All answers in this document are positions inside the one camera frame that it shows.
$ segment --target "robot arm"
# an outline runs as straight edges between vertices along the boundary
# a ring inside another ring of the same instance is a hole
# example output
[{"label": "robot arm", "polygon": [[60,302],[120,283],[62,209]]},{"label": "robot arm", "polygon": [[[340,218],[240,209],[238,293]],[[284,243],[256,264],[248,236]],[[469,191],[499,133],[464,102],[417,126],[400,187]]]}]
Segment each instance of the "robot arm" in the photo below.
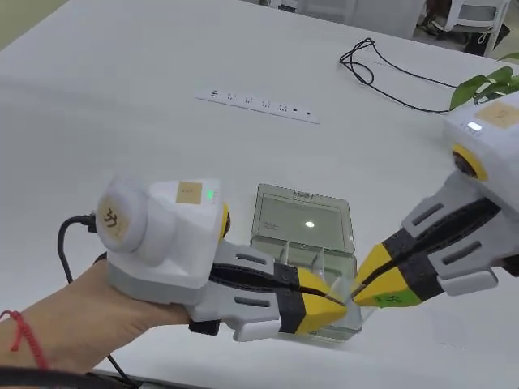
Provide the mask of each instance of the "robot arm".
[{"label": "robot arm", "polygon": [[448,117],[457,171],[373,248],[358,271],[355,302],[416,306],[443,292],[495,287],[493,267],[519,276],[519,127],[503,121],[509,110],[517,111],[498,100]]},{"label": "robot arm", "polygon": [[190,329],[216,335],[221,322],[238,341],[315,331],[346,314],[311,271],[224,239],[227,206],[217,180],[116,179],[96,212],[108,249],[109,282],[135,299],[183,304]]}]

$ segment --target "human hand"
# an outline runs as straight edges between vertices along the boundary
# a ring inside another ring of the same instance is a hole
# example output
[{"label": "human hand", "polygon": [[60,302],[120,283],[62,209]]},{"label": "human hand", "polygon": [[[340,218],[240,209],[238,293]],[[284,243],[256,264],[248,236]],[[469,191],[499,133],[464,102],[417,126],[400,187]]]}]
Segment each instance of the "human hand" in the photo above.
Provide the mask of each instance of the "human hand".
[{"label": "human hand", "polygon": [[[22,315],[49,367],[81,374],[150,328],[189,323],[182,306],[133,300],[112,288],[106,261],[98,261],[77,280]],[[15,326],[11,320],[0,323],[0,365],[33,366],[27,345],[17,353],[8,353]]]}]

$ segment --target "white plastic housing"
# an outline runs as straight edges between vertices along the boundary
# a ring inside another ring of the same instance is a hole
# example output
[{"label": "white plastic housing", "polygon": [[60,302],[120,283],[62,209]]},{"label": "white plastic housing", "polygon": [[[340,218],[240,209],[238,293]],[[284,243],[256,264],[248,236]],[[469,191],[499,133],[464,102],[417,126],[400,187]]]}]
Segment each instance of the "white plastic housing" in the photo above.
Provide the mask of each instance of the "white plastic housing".
[{"label": "white plastic housing", "polygon": [[456,109],[444,134],[478,157],[487,172],[481,182],[487,197],[519,212],[519,93]]},{"label": "white plastic housing", "polygon": [[208,281],[223,212],[218,180],[142,188],[115,179],[98,204],[97,233],[110,263],[129,276],[199,289]]}]

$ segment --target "yellow ring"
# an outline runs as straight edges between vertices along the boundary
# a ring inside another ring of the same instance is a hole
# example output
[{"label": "yellow ring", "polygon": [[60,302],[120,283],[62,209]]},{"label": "yellow ring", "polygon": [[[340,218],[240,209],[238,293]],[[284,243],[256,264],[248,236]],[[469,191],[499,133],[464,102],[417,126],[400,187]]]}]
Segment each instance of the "yellow ring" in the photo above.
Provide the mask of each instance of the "yellow ring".
[{"label": "yellow ring", "polygon": [[474,169],[474,171],[476,172],[476,178],[479,181],[488,180],[487,171],[483,167],[483,164],[481,163],[479,158],[476,157],[471,150],[464,148],[459,143],[455,143],[453,144],[453,152],[465,158],[470,167]]},{"label": "yellow ring", "polygon": [[224,203],[224,215],[221,218],[221,229],[220,229],[220,240],[224,238],[225,234],[225,225],[227,224],[227,214],[229,213],[229,207],[227,203]]}]

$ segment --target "white tabletop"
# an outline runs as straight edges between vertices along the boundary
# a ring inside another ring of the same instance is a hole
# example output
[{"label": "white tabletop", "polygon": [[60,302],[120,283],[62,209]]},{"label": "white tabletop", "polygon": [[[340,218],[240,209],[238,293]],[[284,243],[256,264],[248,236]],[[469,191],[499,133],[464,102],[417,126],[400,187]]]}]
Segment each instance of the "white tabletop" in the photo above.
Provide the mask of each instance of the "white tabletop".
[{"label": "white tabletop", "polygon": [[[249,240],[261,182],[347,199],[362,260],[452,168],[441,117],[396,105],[337,65],[366,36],[397,64],[450,83],[497,67],[230,0],[70,1],[3,50],[2,306],[23,309],[65,284],[59,225],[90,212],[122,171],[148,181],[220,177],[236,243]],[[447,106],[451,91],[371,66],[381,88]],[[321,124],[194,98],[209,88],[299,103]],[[101,250],[79,228],[66,240],[76,275]],[[377,311],[334,349],[165,327],[114,355],[134,376],[218,389],[517,387],[519,283],[498,276],[491,291]]]}]

